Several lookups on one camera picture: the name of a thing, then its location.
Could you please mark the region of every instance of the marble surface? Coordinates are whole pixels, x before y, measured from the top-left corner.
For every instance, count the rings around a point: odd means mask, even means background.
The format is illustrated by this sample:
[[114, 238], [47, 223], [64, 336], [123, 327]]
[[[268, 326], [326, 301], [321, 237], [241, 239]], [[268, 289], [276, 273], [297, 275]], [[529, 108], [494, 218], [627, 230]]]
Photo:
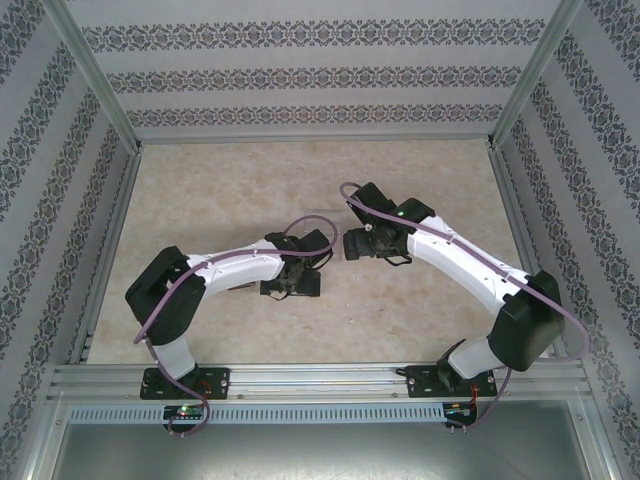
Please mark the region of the marble surface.
[[[124, 293], [156, 254], [245, 246], [306, 210], [335, 210], [359, 226], [338, 193], [375, 182], [396, 203], [415, 197], [460, 234], [512, 265], [515, 245], [482, 140], [238, 143], [149, 146], [134, 188], [89, 363], [148, 363]], [[199, 362], [436, 360], [493, 318], [435, 267], [416, 261], [333, 260], [320, 298], [275, 302], [258, 286], [205, 300], [187, 337]]]

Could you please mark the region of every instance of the enclosure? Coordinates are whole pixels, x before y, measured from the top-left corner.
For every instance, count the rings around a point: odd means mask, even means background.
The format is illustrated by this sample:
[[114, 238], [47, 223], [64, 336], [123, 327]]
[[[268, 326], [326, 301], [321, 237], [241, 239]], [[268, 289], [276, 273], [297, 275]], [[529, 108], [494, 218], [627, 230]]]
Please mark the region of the enclosure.
[[[640, 476], [638, 7], [4, 0], [0, 478]], [[170, 245], [239, 248], [309, 213], [343, 234], [345, 181], [551, 273], [588, 354], [514, 373], [451, 435], [465, 399], [413, 398], [396, 369], [495, 319], [428, 263], [338, 246], [319, 298], [203, 301], [187, 341], [229, 369], [225, 399], [169, 438], [180, 402], [140, 398], [127, 288]], [[568, 327], [547, 355], [580, 343]]]

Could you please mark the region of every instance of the black mounting bracket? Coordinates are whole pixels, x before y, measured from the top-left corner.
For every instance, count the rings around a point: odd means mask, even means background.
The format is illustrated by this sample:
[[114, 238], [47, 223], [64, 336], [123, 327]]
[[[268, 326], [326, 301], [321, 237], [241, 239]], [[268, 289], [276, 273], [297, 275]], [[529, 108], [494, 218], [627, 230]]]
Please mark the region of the black mounting bracket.
[[396, 373], [406, 378], [409, 398], [472, 398], [474, 386], [478, 389], [478, 397], [495, 397], [498, 393], [491, 370], [461, 381], [454, 391], [440, 381], [437, 365], [409, 365], [397, 368]]
[[[207, 400], [226, 400], [229, 392], [228, 368], [198, 367], [180, 379], [191, 390]], [[140, 386], [142, 400], [192, 400], [193, 397], [171, 384], [157, 368], [147, 368]]]

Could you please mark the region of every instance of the floor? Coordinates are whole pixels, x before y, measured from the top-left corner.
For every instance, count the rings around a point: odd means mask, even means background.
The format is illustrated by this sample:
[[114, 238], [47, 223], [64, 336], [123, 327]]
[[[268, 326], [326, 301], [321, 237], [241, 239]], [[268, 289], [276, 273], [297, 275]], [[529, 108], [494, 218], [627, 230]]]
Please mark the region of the floor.
[[[149, 146], [89, 362], [149, 363], [146, 349], [132, 343], [139, 325], [124, 292], [161, 249], [242, 247], [307, 210], [333, 210], [341, 231], [359, 226], [338, 193], [344, 181], [373, 181], [396, 203], [415, 197], [481, 248], [519, 265], [483, 140]], [[256, 286], [204, 301], [187, 333], [196, 360], [436, 360], [493, 324], [474, 297], [425, 262], [393, 268], [337, 257], [322, 270], [320, 298], [275, 302]]]

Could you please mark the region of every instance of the patterned wallpaper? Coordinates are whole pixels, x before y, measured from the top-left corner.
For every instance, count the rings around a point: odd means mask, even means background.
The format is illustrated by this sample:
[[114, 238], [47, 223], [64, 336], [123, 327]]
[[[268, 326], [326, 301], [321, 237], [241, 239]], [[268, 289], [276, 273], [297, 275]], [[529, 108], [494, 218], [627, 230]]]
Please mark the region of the patterned wallpaper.
[[20, 467], [96, 274], [127, 147], [40, 3], [0, 2], [0, 479]]
[[68, 2], [143, 140], [488, 134], [557, 4]]
[[591, 335], [623, 478], [640, 477], [638, 25], [632, 2], [585, 2], [502, 146], [538, 262]]

